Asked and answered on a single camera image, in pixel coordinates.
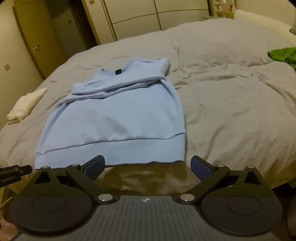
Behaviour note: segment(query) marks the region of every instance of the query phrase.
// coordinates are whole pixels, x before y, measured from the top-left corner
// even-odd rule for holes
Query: wardrobe door
[[[118,40],[160,31],[157,14],[146,15],[115,23],[113,24],[113,28]]]
[[[156,13],[153,0],[105,0],[112,23]]]
[[[209,16],[207,0],[155,0],[162,30]]]
[[[158,12],[208,9],[207,0],[155,0]]]
[[[172,12],[161,12],[159,15],[159,21],[161,23],[161,29],[166,30],[178,26],[183,23],[202,21],[204,16],[209,15],[208,10],[180,10]]]

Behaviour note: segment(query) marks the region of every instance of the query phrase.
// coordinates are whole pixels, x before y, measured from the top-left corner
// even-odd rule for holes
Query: logo
[[[142,201],[145,202],[145,203],[148,203],[150,200],[151,200],[151,199],[148,198],[148,197],[145,197],[145,198],[142,199]]]

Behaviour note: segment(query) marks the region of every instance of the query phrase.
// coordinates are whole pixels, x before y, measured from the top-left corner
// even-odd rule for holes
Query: wall
[[[42,83],[17,26],[13,5],[13,0],[0,4],[0,129],[16,101]],[[11,69],[5,71],[5,64]]]
[[[288,0],[237,0],[238,9],[273,18],[292,26],[295,7]]]
[[[47,7],[52,17],[61,43],[68,57],[85,51],[78,28],[75,24],[67,0],[46,0]]]

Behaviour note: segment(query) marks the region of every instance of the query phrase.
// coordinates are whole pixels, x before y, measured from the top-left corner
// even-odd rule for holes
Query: light blue sweatshirt
[[[121,73],[102,69],[76,83],[51,113],[36,149],[35,168],[184,161],[185,124],[166,58],[132,59]]]

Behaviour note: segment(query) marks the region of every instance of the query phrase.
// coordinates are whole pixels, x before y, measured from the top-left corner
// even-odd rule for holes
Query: bedsheet
[[[185,115],[186,161],[108,167],[96,183],[116,195],[179,194],[199,182],[189,169],[191,157],[199,155],[236,170],[254,165],[272,188],[281,185],[296,176],[296,74],[267,52],[291,46],[270,30],[223,18],[78,53],[41,84],[48,91],[30,115],[1,130],[1,167],[34,164],[42,129],[74,83],[131,58],[168,58],[167,78]],[[11,188],[19,192],[29,179]]]

